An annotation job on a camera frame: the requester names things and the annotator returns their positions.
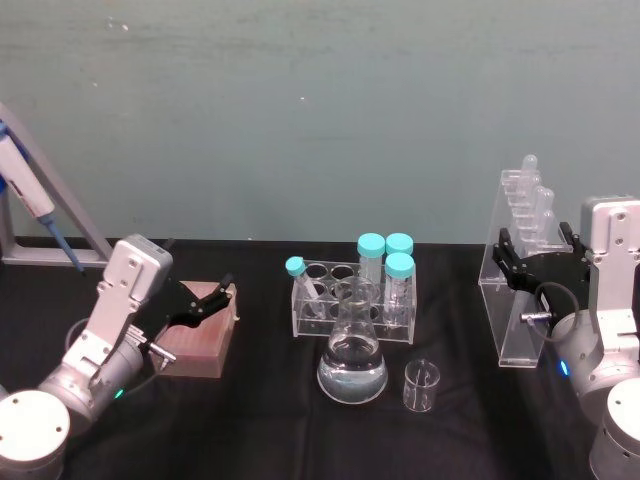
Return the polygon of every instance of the black tablecloth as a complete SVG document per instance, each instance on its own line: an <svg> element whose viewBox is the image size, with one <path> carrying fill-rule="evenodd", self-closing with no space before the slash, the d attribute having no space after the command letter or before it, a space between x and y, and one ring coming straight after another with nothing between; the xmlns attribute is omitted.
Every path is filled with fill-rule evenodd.
<svg viewBox="0 0 640 480"><path fill-rule="evenodd" d="M220 380L158 378L116 400L73 440L63 479L588 479L595 427L551 352L537 370L497 367L477 287L479 246L417 245L414 345L382 342L386 391L336 404L315 378L324 338L291 334L290 255L356 261L353 244L178 241L172 275L239 288ZM0 383L34 388L60 362L67 329L86 317L100 271L3 266ZM441 370L435 409L402 404L404 366Z"/></svg>

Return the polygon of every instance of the clear acrylic holder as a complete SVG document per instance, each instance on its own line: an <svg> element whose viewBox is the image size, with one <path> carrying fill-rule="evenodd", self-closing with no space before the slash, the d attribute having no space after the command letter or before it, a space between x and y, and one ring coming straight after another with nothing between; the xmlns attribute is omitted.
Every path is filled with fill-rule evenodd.
<svg viewBox="0 0 640 480"><path fill-rule="evenodd" d="M293 336L328 337L333 330L333 324L338 317L338 300L334 295L333 287L341 279L358 275L360 265L357 263L323 262L305 260L307 275L311 278L320 296L317 299L309 297L307 291L293 282L291 292L291 318L293 322ZM382 272L379 293L371 303L371 320L380 341L413 343L413 330L416 320L416 282L415 275L411 278L411 288L406 299L407 306L411 309L409 325L389 326L382 321L384 309L384 271ZM319 303L323 306L325 315L316 316L311 308L311 303Z"/></svg>
<svg viewBox="0 0 640 480"><path fill-rule="evenodd" d="M559 224L552 210L554 194L542 186L537 162L536 157L528 155L520 170L502 171L478 279L501 367L535 368L544 341L520 322L521 313L537 310L533 295L511 290L493 261L493 246L500 229L509 229L513 247L521 258L571 251L558 233Z"/></svg>

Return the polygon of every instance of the blue screw cap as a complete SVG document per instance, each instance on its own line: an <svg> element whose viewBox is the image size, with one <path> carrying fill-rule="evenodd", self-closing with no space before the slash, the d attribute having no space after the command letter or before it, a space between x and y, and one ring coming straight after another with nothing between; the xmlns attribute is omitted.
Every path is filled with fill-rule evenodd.
<svg viewBox="0 0 640 480"><path fill-rule="evenodd" d="M406 253L392 253L387 256L387 260L384 262L384 271L387 272L387 275L401 280L413 275L415 268L413 258Z"/></svg>
<svg viewBox="0 0 640 480"><path fill-rule="evenodd" d="M378 258L384 254L385 241L377 233L365 233L358 238L358 253L367 258Z"/></svg>
<svg viewBox="0 0 640 480"><path fill-rule="evenodd" d="M413 238L406 233L392 233L387 237L387 253L413 253Z"/></svg>
<svg viewBox="0 0 640 480"><path fill-rule="evenodd" d="M289 275L291 275L292 277L302 275L306 270L302 257L290 257L287 260L287 263L284 264L284 266L287 269L287 272L289 272Z"/></svg>

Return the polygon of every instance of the erlenmeyer flask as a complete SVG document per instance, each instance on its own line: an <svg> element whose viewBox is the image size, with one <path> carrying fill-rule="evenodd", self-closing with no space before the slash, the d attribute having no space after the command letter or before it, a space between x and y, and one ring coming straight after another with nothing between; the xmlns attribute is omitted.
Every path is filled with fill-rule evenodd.
<svg viewBox="0 0 640 480"><path fill-rule="evenodd" d="M337 402L365 403L387 384L387 367L371 322L371 301L379 292L363 277L340 280L334 291L338 319L318 365L318 383Z"/></svg>

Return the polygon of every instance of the wooden block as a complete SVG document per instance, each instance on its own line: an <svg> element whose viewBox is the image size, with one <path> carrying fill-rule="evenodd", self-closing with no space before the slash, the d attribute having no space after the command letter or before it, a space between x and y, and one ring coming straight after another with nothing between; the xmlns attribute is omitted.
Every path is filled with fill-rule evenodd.
<svg viewBox="0 0 640 480"><path fill-rule="evenodd" d="M181 282L198 298L209 295L218 286L213 282ZM156 343L173 353L177 360L160 375L173 377L220 378L231 342L236 314L236 286L231 284L227 294L232 295L227 308L206 318L198 328L176 325L167 329Z"/></svg>

